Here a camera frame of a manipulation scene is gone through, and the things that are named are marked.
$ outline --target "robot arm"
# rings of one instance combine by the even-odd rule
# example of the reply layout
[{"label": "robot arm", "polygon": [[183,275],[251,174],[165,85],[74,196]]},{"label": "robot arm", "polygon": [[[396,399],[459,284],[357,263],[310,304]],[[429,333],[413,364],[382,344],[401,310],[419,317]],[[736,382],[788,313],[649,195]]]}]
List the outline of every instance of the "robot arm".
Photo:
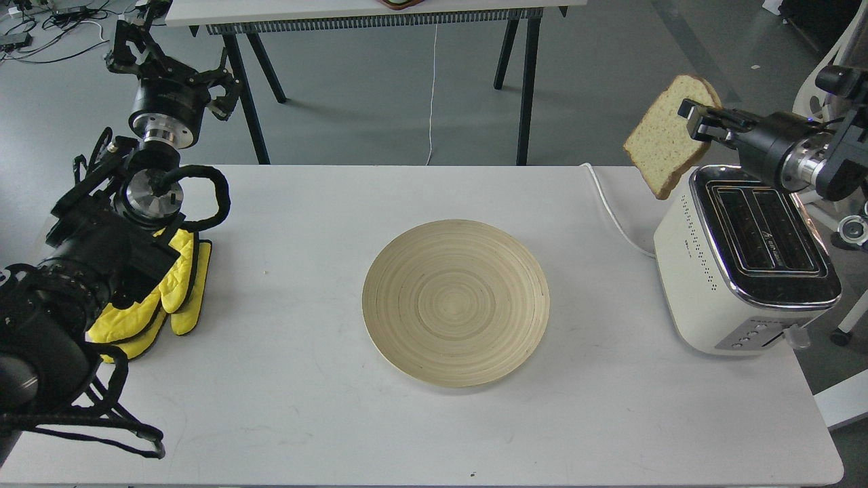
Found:
[{"label": "robot arm", "polygon": [[[224,67],[225,55],[219,68],[203,73],[165,56],[148,32],[151,12],[145,9],[143,23],[119,21],[107,56],[109,70],[139,79],[129,118],[139,138],[111,140],[107,129],[83,180],[76,171],[76,185],[51,211],[58,219],[46,237],[51,256],[36,266],[0,271],[0,465],[21,431],[103,442],[150,458],[164,455],[162,432],[118,403],[126,356],[116,347],[87,342],[85,333],[108,303],[130,307],[157,286],[178,257],[168,245],[177,229],[205,230],[226,219],[226,178],[215,168],[181,167],[178,151],[198,140],[205,108],[218,119],[229,117],[241,86]],[[130,43],[144,54],[141,63]],[[209,90],[217,86],[226,94],[212,98]],[[181,213],[179,181],[190,177],[214,185],[218,212],[203,221],[186,221]],[[154,237],[161,228],[166,231]],[[115,360],[107,385],[95,375],[101,354]],[[83,394],[92,406],[73,405]],[[153,448],[44,425],[122,428]]]},{"label": "robot arm", "polygon": [[[842,119],[820,124],[790,112],[761,117],[689,99],[679,115],[687,119],[693,139],[736,149],[741,168],[770,187],[787,193],[814,188],[819,196],[839,201],[868,176],[868,70],[827,66],[815,83],[851,102]],[[835,122],[837,128],[830,129]],[[839,223],[833,242],[868,251],[868,206],[865,214]]]}]

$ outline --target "plate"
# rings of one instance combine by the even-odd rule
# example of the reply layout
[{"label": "plate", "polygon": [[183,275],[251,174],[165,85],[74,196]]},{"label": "plate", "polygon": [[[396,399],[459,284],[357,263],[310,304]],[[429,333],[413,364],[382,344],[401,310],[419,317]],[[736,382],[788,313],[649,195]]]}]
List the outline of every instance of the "plate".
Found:
[{"label": "plate", "polygon": [[536,349],[549,285],[533,254],[476,221],[436,221],[401,234],[365,278],[362,313],[398,369],[440,386],[500,379]]}]

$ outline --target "chair wheel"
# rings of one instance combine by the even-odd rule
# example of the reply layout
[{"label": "chair wheel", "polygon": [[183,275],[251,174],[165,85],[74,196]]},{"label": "chair wheel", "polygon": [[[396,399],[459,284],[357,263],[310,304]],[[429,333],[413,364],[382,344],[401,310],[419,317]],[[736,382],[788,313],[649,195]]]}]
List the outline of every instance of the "chair wheel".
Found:
[{"label": "chair wheel", "polygon": [[829,334],[829,339],[832,340],[832,344],[835,346],[846,346],[850,344],[850,339],[853,337],[853,333],[844,332],[841,329],[835,329]]}]

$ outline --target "black table leg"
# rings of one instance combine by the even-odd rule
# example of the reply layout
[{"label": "black table leg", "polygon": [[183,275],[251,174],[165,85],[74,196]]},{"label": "black table leg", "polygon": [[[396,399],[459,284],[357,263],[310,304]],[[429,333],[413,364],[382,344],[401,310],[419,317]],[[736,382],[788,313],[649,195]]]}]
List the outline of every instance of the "black table leg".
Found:
[{"label": "black table leg", "polygon": [[518,123],[517,166],[528,165],[530,141],[530,111],[534,104],[534,81],[536,80],[536,51],[540,40],[541,18],[528,19],[528,40],[524,51],[524,84],[522,85],[522,112]]},{"label": "black table leg", "polygon": [[259,60],[262,71],[266,74],[268,85],[272,87],[277,103],[286,103],[286,95],[283,93],[277,74],[274,73],[274,66],[271,64],[271,59],[268,59],[268,53],[266,53],[266,47],[262,45],[260,35],[255,32],[247,33],[247,40],[250,41],[250,47],[253,48],[253,53]]},{"label": "black table leg", "polygon": [[244,62],[241,61],[241,51],[238,49],[238,39],[235,34],[224,34],[223,43],[226,45],[229,56],[229,65],[235,79],[241,81],[244,89],[241,91],[241,107],[244,109],[244,117],[247,119],[247,128],[250,130],[250,140],[253,142],[253,150],[256,151],[256,160],[260,164],[271,164],[268,159],[266,140],[262,136],[260,118],[256,115],[256,106],[253,104],[253,96],[250,94],[250,83],[247,82],[247,73],[244,70]]},{"label": "black table leg", "polygon": [[506,34],[503,35],[503,46],[500,48],[500,60],[497,62],[497,73],[494,76],[494,89],[503,88],[503,79],[506,77],[506,67],[510,64],[512,44],[516,41],[517,20],[506,21]]}]

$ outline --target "toaster slot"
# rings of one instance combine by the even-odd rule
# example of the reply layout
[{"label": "toaster slot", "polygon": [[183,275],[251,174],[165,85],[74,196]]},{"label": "toaster slot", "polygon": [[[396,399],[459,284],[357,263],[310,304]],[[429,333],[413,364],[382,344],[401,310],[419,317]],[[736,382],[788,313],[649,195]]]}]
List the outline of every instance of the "toaster slot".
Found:
[{"label": "toaster slot", "polygon": [[734,251],[747,269],[774,269],[772,256],[760,233],[745,194],[738,188],[716,188],[720,210],[726,217],[734,240]]},{"label": "toaster slot", "polygon": [[777,244],[775,258],[781,261],[780,265],[793,271],[816,271],[780,194],[771,189],[755,189],[753,196]]}]

